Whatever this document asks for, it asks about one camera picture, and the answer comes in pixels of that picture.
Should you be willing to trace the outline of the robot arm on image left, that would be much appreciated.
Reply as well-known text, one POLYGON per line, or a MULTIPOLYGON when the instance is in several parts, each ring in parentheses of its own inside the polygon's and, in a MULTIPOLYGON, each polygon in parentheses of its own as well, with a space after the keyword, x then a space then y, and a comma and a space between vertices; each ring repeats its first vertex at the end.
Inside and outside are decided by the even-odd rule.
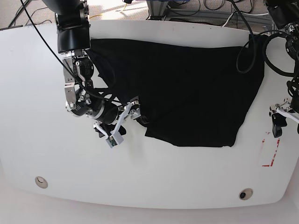
POLYGON ((129 94, 132 73, 118 62, 115 54, 104 55, 91 40, 89 6, 86 0, 46 0, 55 14, 57 49, 64 55, 66 109, 76 117, 95 120, 100 137, 123 136, 126 118, 147 125, 139 97, 129 94))

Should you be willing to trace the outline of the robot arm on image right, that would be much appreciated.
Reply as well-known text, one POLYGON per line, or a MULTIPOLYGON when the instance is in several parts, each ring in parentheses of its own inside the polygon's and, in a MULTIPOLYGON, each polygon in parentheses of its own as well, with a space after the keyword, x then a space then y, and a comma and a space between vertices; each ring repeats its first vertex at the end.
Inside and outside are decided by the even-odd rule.
POLYGON ((269 15, 277 27, 263 45, 263 58, 266 64, 277 74, 291 77, 287 81, 287 91, 291 98, 285 98, 281 104, 270 107, 274 138, 282 136, 282 128, 287 126, 286 119, 299 121, 299 2, 297 0, 265 0, 269 15), (295 61, 294 72, 285 72, 276 67, 266 55, 267 46, 273 39, 285 38, 285 50, 295 61))

